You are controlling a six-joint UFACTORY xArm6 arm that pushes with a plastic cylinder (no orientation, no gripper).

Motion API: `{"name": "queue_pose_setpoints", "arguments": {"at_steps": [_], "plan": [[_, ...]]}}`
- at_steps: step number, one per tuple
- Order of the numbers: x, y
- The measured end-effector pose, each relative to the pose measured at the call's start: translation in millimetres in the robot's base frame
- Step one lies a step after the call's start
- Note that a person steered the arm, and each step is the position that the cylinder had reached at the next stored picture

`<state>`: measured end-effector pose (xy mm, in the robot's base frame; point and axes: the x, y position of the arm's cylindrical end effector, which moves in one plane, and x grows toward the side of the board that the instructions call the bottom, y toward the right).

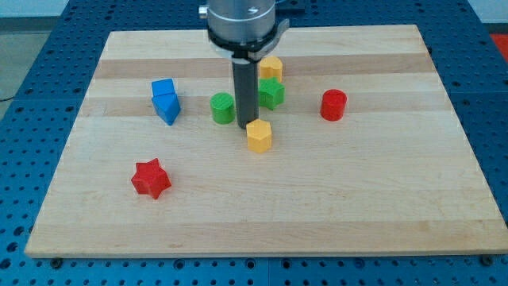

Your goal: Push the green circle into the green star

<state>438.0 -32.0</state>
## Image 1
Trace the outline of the black and white rod clamp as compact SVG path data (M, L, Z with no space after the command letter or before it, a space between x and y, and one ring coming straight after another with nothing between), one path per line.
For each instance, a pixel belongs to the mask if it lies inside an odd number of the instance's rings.
M282 35L290 28L290 20L283 19L264 37L250 42L234 42L219 37L208 29L208 39L212 49L223 58L235 64L255 64L272 52Z

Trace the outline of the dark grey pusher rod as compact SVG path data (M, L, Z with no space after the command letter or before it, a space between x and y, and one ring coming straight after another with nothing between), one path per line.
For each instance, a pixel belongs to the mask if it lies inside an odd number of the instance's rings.
M232 67L237 124L245 129L259 117L258 63L233 59Z

